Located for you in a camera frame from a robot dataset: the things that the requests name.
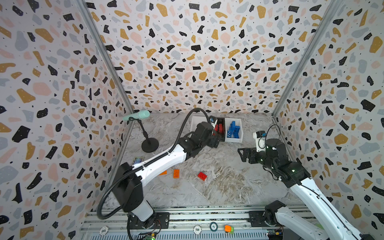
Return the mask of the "red lego brick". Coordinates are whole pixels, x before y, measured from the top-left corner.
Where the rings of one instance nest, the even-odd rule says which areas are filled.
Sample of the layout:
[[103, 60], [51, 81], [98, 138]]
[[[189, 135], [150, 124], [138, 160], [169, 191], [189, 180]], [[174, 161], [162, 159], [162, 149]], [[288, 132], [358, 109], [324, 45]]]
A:
[[199, 172], [198, 178], [201, 179], [202, 181], [205, 181], [207, 179], [207, 175], [204, 174], [203, 172]]
[[224, 118], [218, 118], [217, 125], [215, 127], [215, 131], [221, 135], [225, 136], [225, 119]]

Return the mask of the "blue lego brick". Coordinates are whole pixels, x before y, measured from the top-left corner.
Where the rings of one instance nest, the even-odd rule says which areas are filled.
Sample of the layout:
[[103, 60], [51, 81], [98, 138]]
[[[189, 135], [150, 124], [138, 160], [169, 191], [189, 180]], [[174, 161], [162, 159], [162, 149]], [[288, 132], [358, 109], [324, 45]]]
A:
[[234, 131], [234, 138], [235, 139], [240, 138], [240, 136], [239, 136], [240, 129], [241, 129], [240, 126], [236, 126], [235, 131]]
[[235, 129], [233, 129], [233, 130], [228, 129], [227, 138], [233, 138], [234, 137], [234, 131], [235, 131]]
[[233, 130], [235, 128], [236, 128], [236, 122], [232, 121], [231, 124], [230, 124], [230, 129]]

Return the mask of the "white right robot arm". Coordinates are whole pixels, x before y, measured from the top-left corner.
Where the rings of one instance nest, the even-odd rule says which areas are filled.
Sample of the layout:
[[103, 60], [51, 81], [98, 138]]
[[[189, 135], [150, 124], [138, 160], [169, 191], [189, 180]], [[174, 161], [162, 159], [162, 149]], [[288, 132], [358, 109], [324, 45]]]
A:
[[264, 147], [238, 149], [242, 162], [262, 165], [302, 200], [321, 226], [317, 227], [298, 216], [280, 201], [265, 206], [262, 216], [251, 216], [251, 224], [287, 227], [303, 240], [373, 239], [370, 234], [362, 234], [342, 216], [300, 162], [289, 160], [286, 146], [281, 140], [258, 138], [257, 141], [264, 141]]

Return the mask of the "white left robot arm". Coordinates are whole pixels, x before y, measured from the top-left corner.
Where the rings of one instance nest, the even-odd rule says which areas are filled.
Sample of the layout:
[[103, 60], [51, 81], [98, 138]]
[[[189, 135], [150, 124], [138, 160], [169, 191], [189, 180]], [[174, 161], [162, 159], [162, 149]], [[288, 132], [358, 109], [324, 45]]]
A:
[[132, 213], [142, 223], [151, 225], [156, 218], [156, 213], [144, 200], [143, 188], [169, 168], [194, 158], [204, 147], [217, 148], [220, 135], [215, 131], [216, 123], [217, 118], [211, 116], [208, 122], [199, 123], [195, 131], [180, 138], [173, 150], [168, 149], [145, 162], [132, 166], [128, 163], [122, 164], [118, 168], [114, 181], [131, 170], [138, 171], [129, 175], [112, 189], [121, 209], [125, 213]]

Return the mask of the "black middle bin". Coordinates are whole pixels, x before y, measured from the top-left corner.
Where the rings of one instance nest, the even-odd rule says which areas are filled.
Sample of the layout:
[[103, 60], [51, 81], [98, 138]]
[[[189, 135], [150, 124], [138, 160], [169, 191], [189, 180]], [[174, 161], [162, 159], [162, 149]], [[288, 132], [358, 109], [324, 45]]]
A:
[[224, 142], [226, 135], [226, 128], [225, 128], [225, 118], [216, 118], [214, 116], [210, 116], [210, 123], [213, 125], [215, 123], [214, 131], [215, 133], [212, 133], [213, 136], [220, 136], [220, 141]]

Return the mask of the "white left bin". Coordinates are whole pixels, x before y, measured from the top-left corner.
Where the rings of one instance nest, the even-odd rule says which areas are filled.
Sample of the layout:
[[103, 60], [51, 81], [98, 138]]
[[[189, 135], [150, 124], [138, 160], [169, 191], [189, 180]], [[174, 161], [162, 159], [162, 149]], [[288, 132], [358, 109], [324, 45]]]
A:
[[212, 125], [207, 122], [205, 117], [193, 117], [191, 128], [193, 133], [191, 134], [190, 139], [194, 142], [206, 141], [212, 132]]

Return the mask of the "white bin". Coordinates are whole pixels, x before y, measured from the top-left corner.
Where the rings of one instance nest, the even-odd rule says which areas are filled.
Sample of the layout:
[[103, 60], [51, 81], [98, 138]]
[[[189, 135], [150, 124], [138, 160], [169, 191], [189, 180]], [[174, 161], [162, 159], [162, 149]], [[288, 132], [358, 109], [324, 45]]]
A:
[[193, 117], [191, 128], [193, 133], [191, 134], [190, 139], [194, 142], [206, 141], [212, 132], [212, 125], [207, 122], [205, 117]]
[[225, 118], [225, 142], [242, 143], [243, 136], [242, 120], [238, 118]]

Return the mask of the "white right bin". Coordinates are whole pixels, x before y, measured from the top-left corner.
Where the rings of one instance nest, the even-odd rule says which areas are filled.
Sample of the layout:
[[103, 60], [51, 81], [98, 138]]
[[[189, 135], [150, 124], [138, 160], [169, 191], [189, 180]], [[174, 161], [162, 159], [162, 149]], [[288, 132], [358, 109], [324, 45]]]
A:
[[243, 136], [242, 120], [238, 118], [225, 118], [225, 142], [242, 143]]

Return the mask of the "purple patterned card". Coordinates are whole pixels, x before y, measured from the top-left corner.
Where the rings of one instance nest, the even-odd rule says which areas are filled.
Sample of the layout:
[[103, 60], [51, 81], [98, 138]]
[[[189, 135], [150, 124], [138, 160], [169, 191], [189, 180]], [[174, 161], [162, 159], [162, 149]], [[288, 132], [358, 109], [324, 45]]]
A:
[[144, 157], [135, 157], [135, 158], [134, 158], [134, 165], [135, 165], [135, 164], [142, 163], [144, 160], [145, 160]]

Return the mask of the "orange small cube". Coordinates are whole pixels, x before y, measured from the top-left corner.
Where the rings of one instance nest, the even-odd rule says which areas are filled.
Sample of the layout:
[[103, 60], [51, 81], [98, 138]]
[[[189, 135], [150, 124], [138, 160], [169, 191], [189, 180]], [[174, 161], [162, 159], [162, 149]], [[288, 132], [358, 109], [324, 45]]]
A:
[[234, 228], [230, 225], [225, 225], [225, 232], [233, 234], [234, 233]]

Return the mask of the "aluminium rail base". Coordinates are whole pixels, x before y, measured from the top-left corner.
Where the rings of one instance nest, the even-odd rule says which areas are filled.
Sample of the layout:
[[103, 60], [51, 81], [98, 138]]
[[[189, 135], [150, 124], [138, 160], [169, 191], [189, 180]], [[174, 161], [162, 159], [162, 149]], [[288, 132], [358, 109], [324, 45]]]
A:
[[[299, 240], [287, 227], [251, 224], [251, 216], [263, 215], [264, 206], [156, 208], [158, 220], [149, 228], [136, 217], [119, 211], [107, 220], [88, 213], [78, 240]], [[226, 233], [225, 225], [234, 228]]]

